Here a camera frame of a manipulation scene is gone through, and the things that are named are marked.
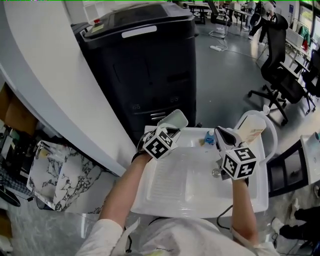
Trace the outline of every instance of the bin lid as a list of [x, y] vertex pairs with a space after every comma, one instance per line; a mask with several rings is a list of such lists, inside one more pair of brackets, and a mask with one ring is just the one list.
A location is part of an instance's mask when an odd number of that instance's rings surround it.
[[193, 18], [193, 15], [188, 9], [182, 9], [172, 2], [140, 4], [107, 13], [100, 18], [100, 22], [96, 23], [84, 37], [95, 39], [150, 23], [154, 24], [190, 18]]

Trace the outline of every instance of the white curved wall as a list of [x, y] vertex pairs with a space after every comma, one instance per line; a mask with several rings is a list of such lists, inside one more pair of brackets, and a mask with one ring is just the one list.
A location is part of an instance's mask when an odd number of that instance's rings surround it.
[[84, 59], [62, 3], [1, 2], [0, 25], [0, 66], [11, 87], [67, 140], [122, 175], [135, 147]]

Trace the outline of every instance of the forearm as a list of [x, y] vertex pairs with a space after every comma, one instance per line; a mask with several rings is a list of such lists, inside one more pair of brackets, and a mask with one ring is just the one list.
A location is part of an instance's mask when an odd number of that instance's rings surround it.
[[113, 220], [122, 228], [125, 226], [126, 218], [137, 195], [141, 176], [150, 158], [144, 154], [133, 161], [106, 197], [99, 219]]
[[252, 208], [249, 189], [243, 179], [232, 181], [232, 227], [253, 245], [259, 243], [257, 220]]

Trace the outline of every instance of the black storage cabinet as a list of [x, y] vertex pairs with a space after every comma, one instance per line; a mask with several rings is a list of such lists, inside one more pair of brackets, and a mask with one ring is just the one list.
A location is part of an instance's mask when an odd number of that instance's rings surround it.
[[83, 41], [95, 79], [135, 144], [146, 125], [175, 109], [195, 126], [195, 23], [188, 10], [170, 2], [120, 9], [103, 16]]

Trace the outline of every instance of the white handle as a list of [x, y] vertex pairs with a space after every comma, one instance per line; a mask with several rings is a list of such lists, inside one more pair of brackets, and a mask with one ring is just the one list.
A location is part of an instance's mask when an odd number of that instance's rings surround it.
[[265, 165], [273, 156], [274, 154], [276, 153], [277, 151], [277, 147], [278, 147], [278, 135], [277, 135], [277, 132], [276, 132], [276, 129], [275, 129], [275, 126], [274, 124], [270, 121], [270, 119], [264, 114], [264, 112], [262, 111], [257, 111], [257, 110], [249, 110], [247, 112], [245, 112], [240, 120], [238, 121], [238, 123], [235, 125], [234, 127], [234, 130], [237, 130], [239, 129], [240, 125], [244, 122], [244, 120], [246, 119], [247, 116], [249, 115], [257, 115], [259, 117], [261, 117], [262, 119], [264, 119], [266, 125], [270, 128], [271, 130], [271, 133], [272, 133], [272, 137], [273, 137], [273, 148], [272, 148], [272, 151], [271, 153], [263, 160], [261, 160], [259, 162], [259, 164], [261, 166]]

